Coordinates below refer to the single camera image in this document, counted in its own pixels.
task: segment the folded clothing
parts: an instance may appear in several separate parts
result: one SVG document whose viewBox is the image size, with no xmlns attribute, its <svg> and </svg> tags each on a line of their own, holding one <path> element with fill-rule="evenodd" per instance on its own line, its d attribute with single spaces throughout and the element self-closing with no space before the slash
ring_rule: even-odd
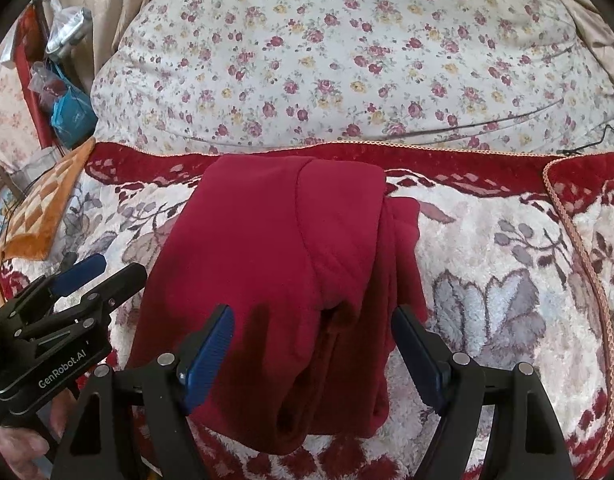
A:
<svg viewBox="0 0 614 480">
<path fill-rule="evenodd" d="M 227 303 L 234 337 L 194 422 L 272 454 L 308 433 L 372 436 L 389 413 L 391 313 L 409 303 L 426 317 L 419 211 L 387 197 L 370 164 L 222 156 L 154 264 L 128 367 Z"/>
</svg>

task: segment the floral bedsheet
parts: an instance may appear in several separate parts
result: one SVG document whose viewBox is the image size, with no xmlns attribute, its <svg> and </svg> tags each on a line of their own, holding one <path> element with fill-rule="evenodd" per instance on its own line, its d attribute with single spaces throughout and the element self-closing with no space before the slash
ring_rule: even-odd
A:
<svg viewBox="0 0 614 480">
<path fill-rule="evenodd" d="M 99 140 L 153 153 L 552 153 L 614 126 L 614 85 L 559 0 L 153 0 L 92 101 Z"/>
<path fill-rule="evenodd" d="M 552 156 L 364 143 L 321 144 L 289 153 L 378 164 L 386 170 L 391 193 L 420 201 L 416 256 L 430 329 L 482 365 L 511 368 L 520 360 L 532 362 L 578 475 L 596 466 L 593 478 L 602 478 L 614 459 L 614 363 L 603 339 L 603 327 L 614 331 L 614 154 L 559 160 L 563 166 L 555 165 L 549 175 L 583 240 L 585 249 L 579 252 L 542 178 Z M 77 251 L 81 258 L 104 254 L 108 273 L 130 262 L 151 269 L 214 160 L 200 154 L 147 155 L 98 143 L 74 188 L 49 259 L 8 260 L 5 281 L 15 291 L 55 270 L 66 251 Z M 600 315 L 585 261 L 609 300 L 609 321 Z M 140 298 L 113 314 L 114 350 L 106 361 L 114 367 L 122 368 L 128 358 Z M 69 302 L 78 299 L 75 294 Z M 299 450 L 282 457 L 193 428 L 203 459 L 216 478 L 233 480 L 410 478 L 438 418 L 420 401 L 397 350 L 389 357 L 386 375 L 390 415 L 373 438 L 309 436 Z M 480 471 L 491 420 L 492 413 L 485 411 L 468 478 Z M 141 429 L 148 435 L 148 428 Z"/>
</svg>

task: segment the silver rivet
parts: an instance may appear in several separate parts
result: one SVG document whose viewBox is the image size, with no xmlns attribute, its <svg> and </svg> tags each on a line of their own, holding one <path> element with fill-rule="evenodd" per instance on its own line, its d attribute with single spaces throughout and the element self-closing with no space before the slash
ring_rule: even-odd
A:
<svg viewBox="0 0 614 480">
<path fill-rule="evenodd" d="M 525 375 L 533 374 L 533 366 L 531 366 L 529 363 L 520 363 L 518 365 L 518 369 L 520 370 L 521 374 L 525 374 Z"/>
<path fill-rule="evenodd" d="M 158 364 L 160 366 L 169 366 L 172 362 L 174 362 L 174 360 L 175 356 L 170 352 L 166 352 L 158 356 Z"/>
<path fill-rule="evenodd" d="M 109 366 L 107 366 L 107 365 L 97 366 L 96 369 L 94 370 L 94 375 L 96 377 L 104 377 L 108 373 L 109 373 Z"/>
<path fill-rule="evenodd" d="M 464 352 L 456 352 L 453 355 L 453 362 L 457 365 L 466 366 L 471 361 L 471 358 Z"/>
</svg>

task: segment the yellow flower print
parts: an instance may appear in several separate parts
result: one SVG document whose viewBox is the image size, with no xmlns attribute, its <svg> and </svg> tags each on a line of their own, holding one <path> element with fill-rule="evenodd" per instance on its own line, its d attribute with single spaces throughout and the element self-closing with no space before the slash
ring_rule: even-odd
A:
<svg viewBox="0 0 614 480">
<path fill-rule="evenodd" d="M 351 90 L 353 90 L 354 92 L 359 92 L 361 94 L 364 94 L 367 89 L 364 86 L 364 83 L 362 83 L 361 81 L 354 81 L 353 83 L 350 84 Z"/>
<path fill-rule="evenodd" d="M 372 114 L 372 118 L 371 118 L 372 124 L 382 124 L 384 121 L 385 119 L 380 110 L 377 110 Z"/>
<path fill-rule="evenodd" d="M 312 56 L 303 57 L 299 59 L 298 62 L 302 66 L 306 66 L 307 68 L 314 68 L 314 66 L 316 65 L 316 62 L 313 60 Z"/>
</svg>

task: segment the clear plastic bag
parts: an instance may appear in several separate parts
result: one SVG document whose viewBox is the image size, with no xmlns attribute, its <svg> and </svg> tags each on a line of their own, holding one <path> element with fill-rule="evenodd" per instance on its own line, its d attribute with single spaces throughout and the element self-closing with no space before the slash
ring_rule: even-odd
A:
<svg viewBox="0 0 614 480">
<path fill-rule="evenodd" d="M 78 44 L 93 29 L 93 20 L 87 7 L 63 9 L 59 0 L 50 0 L 50 5 L 53 22 L 45 52 L 51 59 L 59 62 L 73 45 Z"/>
<path fill-rule="evenodd" d="M 42 61 L 36 61 L 31 67 L 29 88 L 40 94 L 40 108 L 49 115 L 53 113 L 53 105 L 67 93 L 67 85 L 55 73 L 47 69 Z"/>
</svg>

